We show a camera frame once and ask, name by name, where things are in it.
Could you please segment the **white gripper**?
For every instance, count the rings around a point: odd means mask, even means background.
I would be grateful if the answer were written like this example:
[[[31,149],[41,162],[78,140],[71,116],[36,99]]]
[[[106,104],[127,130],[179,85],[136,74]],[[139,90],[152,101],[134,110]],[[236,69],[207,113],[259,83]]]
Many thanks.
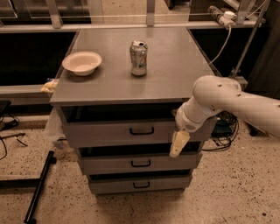
[[[172,158],[175,158],[188,143],[189,133],[197,131],[209,117],[209,114],[201,107],[189,104],[182,104],[179,109],[173,109],[171,112],[175,116],[177,127],[180,130],[173,133],[169,153]]]

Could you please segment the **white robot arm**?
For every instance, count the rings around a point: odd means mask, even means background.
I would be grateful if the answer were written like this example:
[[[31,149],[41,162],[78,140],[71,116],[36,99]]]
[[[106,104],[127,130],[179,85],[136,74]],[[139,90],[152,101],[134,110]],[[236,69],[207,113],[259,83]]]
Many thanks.
[[[242,91],[237,80],[206,75],[193,84],[192,97],[176,111],[170,156],[177,157],[205,120],[227,111],[273,137],[280,137],[280,101]]]

